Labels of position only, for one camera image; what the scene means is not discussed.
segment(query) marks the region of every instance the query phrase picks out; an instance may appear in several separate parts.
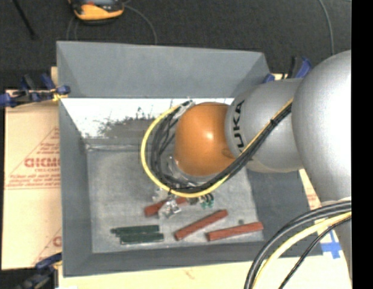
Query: gray box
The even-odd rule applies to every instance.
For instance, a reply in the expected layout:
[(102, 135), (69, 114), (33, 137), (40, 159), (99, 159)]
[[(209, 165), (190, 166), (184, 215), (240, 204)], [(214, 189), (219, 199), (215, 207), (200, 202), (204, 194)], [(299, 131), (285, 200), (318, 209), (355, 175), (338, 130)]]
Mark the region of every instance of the gray box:
[[(182, 217), (176, 215), (167, 223), (140, 217), (154, 189), (141, 169), (138, 153), (147, 124), (144, 119), (133, 119), (130, 124), (123, 119), (110, 120), (119, 104), (129, 101), (231, 99), (260, 84), (268, 74), (263, 54), (58, 42), (57, 55), (59, 84), (72, 89), (60, 104), (65, 276), (249, 261), (275, 231), (308, 210), (296, 172), (266, 175), (243, 169), (217, 190), (216, 206), (211, 211), (187, 207)], [(98, 118), (91, 116), (94, 108), (99, 108)], [(94, 134), (88, 129), (93, 126), (98, 127)], [(236, 192), (247, 195), (239, 199)], [(252, 220), (263, 222), (265, 229), (214, 243), (205, 241), (203, 232), (181, 243), (172, 239), (177, 226), (181, 228), (218, 208), (228, 208), (233, 218), (218, 222), (208, 231)], [(159, 223), (167, 236), (162, 244), (121, 246), (109, 231), (119, 224), (153, 223)], [(304, 246), (299, 243), (287, 254), (298, 255)]]

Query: gray panel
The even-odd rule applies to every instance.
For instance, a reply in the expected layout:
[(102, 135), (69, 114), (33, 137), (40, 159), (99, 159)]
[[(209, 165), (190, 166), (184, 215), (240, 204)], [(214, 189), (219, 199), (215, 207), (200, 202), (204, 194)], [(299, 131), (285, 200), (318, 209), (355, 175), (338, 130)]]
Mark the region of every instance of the gray panel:
[(59, 115), (64, 270), (72, 271), (91, 255), (87, 157), (80, 134), (62, 103)]
[(94, 42), (57, 42), (57, 63), (72, 97), (233, 97), (269, 72), (258, 52)]

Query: green object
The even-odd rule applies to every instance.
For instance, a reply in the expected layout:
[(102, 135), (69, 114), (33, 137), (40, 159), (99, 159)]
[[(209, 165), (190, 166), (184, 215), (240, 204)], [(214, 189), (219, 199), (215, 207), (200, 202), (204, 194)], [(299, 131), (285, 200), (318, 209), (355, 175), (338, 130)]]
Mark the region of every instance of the green object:
[(147, 226), (132, 226), (132, 227), (118, 227), (110, 230), (112, 234), (117, 237), (129, 234), (150, 234), (158, 232), (160, 227), (158, 225), (147, 225)]
[(162, 233), (154, 232), (149, 234), (127, 234), (119, 236), (121, 244), (140, 244), (150, 242), (162, 242), (165, 238)]

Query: red stick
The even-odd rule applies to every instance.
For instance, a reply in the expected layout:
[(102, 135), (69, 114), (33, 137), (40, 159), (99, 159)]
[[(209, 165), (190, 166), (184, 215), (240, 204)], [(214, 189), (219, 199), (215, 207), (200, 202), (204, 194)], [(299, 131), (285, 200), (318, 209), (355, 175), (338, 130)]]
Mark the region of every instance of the red stick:
[(228, 216), (228, 211), (227, 210), (219, 210), (201, 220), (198, 220), (195, 223), (190, 224), (189, 226), (186, 226), (180, 230), (178, 230), (175, 234), (174, 237), (179, 241), (182, 240), (183, 238), (187, 237), (189, 234), (192, 234), (214, 222), (217, 222), (220, 219), (225, 218)]
[(232, 237), (234, 235), (246, 234), (249, 232), (255, 232), (263, 230), (264, 226), (261, 222), (249, 223), (240, 226), (225, 228), (216, 231), (210, 231), (206, 233), (208, 241), (220, 240), (222, 238)]

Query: black cable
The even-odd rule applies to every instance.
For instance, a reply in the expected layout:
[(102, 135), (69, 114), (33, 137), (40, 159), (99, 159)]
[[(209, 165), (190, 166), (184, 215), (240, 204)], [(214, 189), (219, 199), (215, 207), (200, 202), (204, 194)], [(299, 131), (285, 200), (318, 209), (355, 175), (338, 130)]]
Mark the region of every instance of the black cable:
[[(203, 183), (202, 185), (191, 187), (189, 185), (185, 185), (184, 181), (176, 180), (174, 178), (172, 178), (172, 180), (169, 181), (169, 180), (166, 179), (166, 176), (164, 176), (164, 174), (161, 172), (160, 166), (154, 166), (154, 167), (152, 167), (152, 171), (170, 189), (175, 188), (176, 185), (172, 185), (174, 183), (174, 181), (175, 181), (176, 184), (178, 184), (178, 187), (177, 187), (178, 191), (183, 191), (185, 193), (197, 193), (197, 192), (200, 192), (200, 191), (204, 191), (204, 190), (210, 188), (213, 184), (215, 184), (219, 180), (221, 180), (224, 177), (226, 177), (227, 175), (228, 175), (227, 179), (230, 179), (238, 171), (240, 171), (241, 168), (243, 168), (244, 165), (257, 152), (257, 150), (259, 149), (259, 147), (266, 140), (267, 136), (272, 132), (272, 130), (290, 113), (291, 108), (292, 108), (292, 104), (290, 104), (282, 112), (280, 112), (279, 115), (277, 117), (275, 117), (275, 119), (273, 121), (271, 121), (271, 123), (266, 127), (266, 129), (260, 134), (260, 136), (254, 141), (254, 143), (243, 154), (241, 154), (239, 157), (237, 157), (226, 169), (224, 169), (222, 172), (220, 172), (219, 174), (217, 174), (214, 178), (212, 178), (211, 180)], [(165, 117), (163, 119), (163, 121), (160, 123), (160, 126), (158, 127), (158, 129), (160, 131), (163, 129), (164, 123), (168, 123), (168, 121), (165, 121), (165, 120), (168, 117), (170, 117), (170, 115), (168, 115), (167, 117)], [(153, 153), (152, 154), (152, 158), (157, 158), (158, 154), (155, 151), (156, 147), (153, 146), (153, 148), (155, 148), (155, 149), (152, 149), (152, 153)], [(157, 161), (154, 161), (152, 163), (152, 165), (153, 164), (158, 165), (159, 163), (160, 163), (160, 161), (157, 160)]]
[(309, 245), (309, 247), (305, 250), (305, 252), (300, 256), (300, 259), (296, 262), (296, 264), (294, 265), (294, 267), (291, 269), (291, 271), (288, 273), (288, 275), (284, 278), (284, 280), (282, 281), (281, 285), (279, 286), (278, 289), (283, 289), (285, 287), (285, 285), (288, 283), (288, 281), (291, 279), (291, 277), (293, 276), (293, 274), (298, 270), (298, 268), (300, 267), (300, 265), (304, 262), (305, 258), (308, 256), (308, 254), (312, 251), (312, 249), (320, 242), (320, 240), (322, 238), (325, 237), (325, 235), (327, 235), (331, 230), (333, 230), (334, 228), (336, 228), (337, 226), (340, 226), (341, 224), (343, 223), (346, 223), (348, 222), (349, 220), (351, 220), (352, 216), (349, 216), (347, 217), (346, 219), (344, 220), (341, 220), (335, 224), (333, 224), (332, 226), (328, 227), (325, 231), (323, 231), (321, 234), (319, 234), (313, 241), (312, 243)]
[(36, 32), (33, 30), (28, 18), (26, 17), (22, 7), (20, 6), (19, 4), (19, 1), (17, 0), (12, 0), (13, 1), (13, 4), (15, 5), (16, 9), (17, 9), (17, 12), (19, 13), (19, 15), (21, 16), (25, 26), (27, 27), (28, 29), (28, 32), (30, 33), (30, 36), (31, 36), (31, 40), (37, 40), (39, 37), (38, 35), (36, 34)]
[(313, 223), (316, 220), (350, 212), (351, 208), (352, 203), (350, 200), (345, 202), (338, 202), (336, 204), (327, 205), (326, 207), (303, 213), (285, 224), (272, 238), (269, 239), (269, 241), (263, 246), (263, 248), (255, 257), (246, 277), (244, 289), (252, 288), (255, 277), (257, 276), (257, 272), (261, 267), (263, 260), (266, 258), (270, 249), (272, 249), (272, 247), (274, 247), (275, 244), (285, 235), (296, 230), (299, 227), (308, 225), (309, 223)]

